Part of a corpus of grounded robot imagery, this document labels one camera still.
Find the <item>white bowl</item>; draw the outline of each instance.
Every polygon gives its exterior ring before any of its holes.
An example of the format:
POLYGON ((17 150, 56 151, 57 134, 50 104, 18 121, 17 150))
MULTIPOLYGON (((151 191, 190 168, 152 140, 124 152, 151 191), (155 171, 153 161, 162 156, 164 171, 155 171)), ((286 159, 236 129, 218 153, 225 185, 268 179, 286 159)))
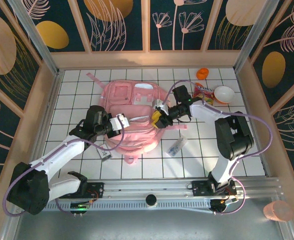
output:
POLYGON ((235 92, 230 87, 219 86, 215 89, 213 95, 220 104, 230 104, 235 97, 235 92))

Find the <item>white tile floor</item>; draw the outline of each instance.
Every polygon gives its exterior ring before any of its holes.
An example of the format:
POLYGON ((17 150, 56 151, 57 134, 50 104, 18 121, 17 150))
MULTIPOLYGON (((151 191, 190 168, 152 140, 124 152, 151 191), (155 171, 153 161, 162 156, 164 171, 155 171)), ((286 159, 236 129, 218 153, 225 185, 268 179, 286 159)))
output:
MULTIPOLYGON (((167 91, 178 80, 201 82, 202 85, 213 89, 224 85, 232 88, 236 92, 236 97, 229 105, 216 102, 214 105, 222 111, 247 112, 232 68, 210 68, 207 79, 201 81, 196 78, 197 70, 197 68, 136 68, 65 71, 44 153, 59 145, 69 131, 85 118, 88 107, 98 103, 102 89, 86 76, 87 73, 92 73, 106 83, 116 79, 152 81, 167 91)), ((185 83, 185 86, 192 93, 194 87, 190 83, 185 83)), ((115 151, 112 153, 112 159, 102 162, 96 149, 91 146, 69 161, 55 177, 69 171, 80 172, 91 180, 207 177, 219 156, 215 128, 195 118, 192 118, 187 126, 186 130, 166 131, 159 145, 153 151, 143 154, 136 164, 128 165, 123 160, 123 156, 115 151), (175 158, 171 158, 166 151, 180 136, 188 138, 187 144, 175 158)), ((98 137, 96 143, 102 145, 104 138, 98 137)), ((234 175, 265 176, 260 157, 254 156, 240 162, 234 175)))

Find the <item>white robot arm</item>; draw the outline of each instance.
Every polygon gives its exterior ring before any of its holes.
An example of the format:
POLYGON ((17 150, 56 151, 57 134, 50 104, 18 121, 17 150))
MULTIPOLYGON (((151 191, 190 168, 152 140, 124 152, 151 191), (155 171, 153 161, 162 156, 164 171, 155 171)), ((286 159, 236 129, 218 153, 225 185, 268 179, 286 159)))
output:
MULTIPOLYGON (((123 114, 117 117, 124 128, 129 126, 123 114)), ((14 185, 7 200, 35 215, 51 200, 67 194, 84 194, 87 190, 87 178, 80 173, 72 171, 57 179, 52 178, 67 162, 89 147, 88 143, 77 140, 84 139, 94 143, 97 136, 107 134, 111 138, 121 134, 122 127, 117 117, 113 118, 101 106, 91 106, 86 119, 81 120, 60 145, 30 164, 21 162, 16 165, 11 182, 28 169, 42 163, 14 185)))
POLYGON ((220 156, 216 166, 208 175, 208 187, 214 194, 223 191, 230 185, 231 174, 237 164, 237 159, 246 154, 254 146, 254 139, 244 116, 232 116, 209 109, 201 98, 192 98, 187 88, 182 85, 173 90, 177 105, 164 111, 157 107, 152 116, 156 128, 166 128, 173 125, 174 119, 188 115, 207 124, 215 125, 217 146, 220 156))
MULTIPOLYGON (((209 173, 207 192, 210 196, 219 194, 232 184, 231 173, 237 159, 254 145, 246 119, 208 109, 199 97, 191 98, 184 85, 175 88, 173 93, 179 104, 169 107, 166 111, 158 107, 152 116, 152 125, 156 128, 165 128, 173 125, 174 119, 184 115, 195 117, 208 124, 215 124, 220 156, 216 166, 209 173)), ((129 126, 124 115, 118 117, 124 127, 129 126)), ((77 139, 94 143, 100 135, 107 134, 109 138, 119 135, 120 129, 121 125, 116 117, 112 118, 111 114, 106 113, 101 106, 91 106, 87 111, 86 119, 82 120, 58 147, 30 164, 21 162, 15 167, 11 182, 33 166, 43 163, 12 187, 7 200, 35 215, 53 199, 73 193, 82 196, 87 190, 87 178, 80 173, 69 172, 60 176, 59 179, 51 179, 69 160, 89 147, 88 143, 76 141, 77 139)))

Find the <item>snack bag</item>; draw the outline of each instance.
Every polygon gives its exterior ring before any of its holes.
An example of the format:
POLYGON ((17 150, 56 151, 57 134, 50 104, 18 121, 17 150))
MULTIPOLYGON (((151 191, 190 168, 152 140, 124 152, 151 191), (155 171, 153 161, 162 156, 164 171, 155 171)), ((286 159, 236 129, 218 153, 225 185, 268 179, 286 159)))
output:
MULTIPOLYGON (((203 85, 201 85, 200 83, 196 83, 197 86, 199 86, 204 94, 205 94, 205 101, 210 104, 213 105, 214 104, 214 91, 210 88, 204 87, 203 85)), ((203 99, 203 94, 200 91, 200 89, 198 87, 195 86, 194 91, 193 91, 193 98, 195 97, 200 97, 201 99, 203 99)))

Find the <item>black round knob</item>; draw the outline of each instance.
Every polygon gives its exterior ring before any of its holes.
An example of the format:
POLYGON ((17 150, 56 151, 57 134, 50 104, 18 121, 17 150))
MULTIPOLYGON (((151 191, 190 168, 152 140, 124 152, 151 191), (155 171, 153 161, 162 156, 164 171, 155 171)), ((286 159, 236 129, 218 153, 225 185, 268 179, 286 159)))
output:
POLYGON ((154 206, 156 205, 157 203, 157 198, 155 195, 153 194, 149 194, 147 197, 146 197, 146 203, 148 206, 154 206))

